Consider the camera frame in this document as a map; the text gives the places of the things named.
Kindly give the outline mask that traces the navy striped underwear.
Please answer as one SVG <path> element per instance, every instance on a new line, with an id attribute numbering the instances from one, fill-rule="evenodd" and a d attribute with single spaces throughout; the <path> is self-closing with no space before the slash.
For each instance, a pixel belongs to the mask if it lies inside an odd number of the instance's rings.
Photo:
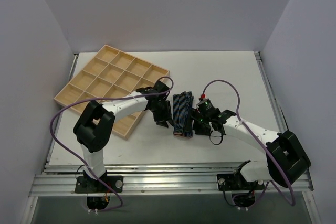
<path id="1" fill-rule="evenodd" d="M 173 134 L 179 137 L 191 138 L 192 126 L 189 121 L 190 110 L 194 96 L 192 91 L 183 91 L 173 95 Z"/>

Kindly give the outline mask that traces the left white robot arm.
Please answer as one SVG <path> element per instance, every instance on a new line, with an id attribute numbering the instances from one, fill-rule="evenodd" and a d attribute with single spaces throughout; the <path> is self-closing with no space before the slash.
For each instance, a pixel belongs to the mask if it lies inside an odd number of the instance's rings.
<path id="1" fill-rule="evenodd" d="M 103 149 L 115 123 L 137 112 L 151 111 L 156 125 L 173 125 L 170 101 L 171 88 L 158 80 L 153 87 L 138 88 L 120 100 L 99 103 L 90 101 L 73 128 L 86 162 L 87 186 L 94 192 L 105 188 L 107 173 Z"/>

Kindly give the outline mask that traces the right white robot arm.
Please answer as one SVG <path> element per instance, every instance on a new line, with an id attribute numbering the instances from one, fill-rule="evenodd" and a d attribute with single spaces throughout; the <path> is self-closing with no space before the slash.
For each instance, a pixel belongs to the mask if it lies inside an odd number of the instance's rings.
<path id="1" fill-rule="evenodd" d="M 250 123 L 231 110 L 220 111 L 210 99 L 200 101 L 191 109 L 193 130 L 221 138 L 237 138 L 266 155 L 261 162 L 249 161 L 233 175 L 236 187 L 244 189 L 257 180 L 273 180 L 282 187 L 293 184 L 310 166 L 311 161 L 294 132 L 267 130 Z"/>

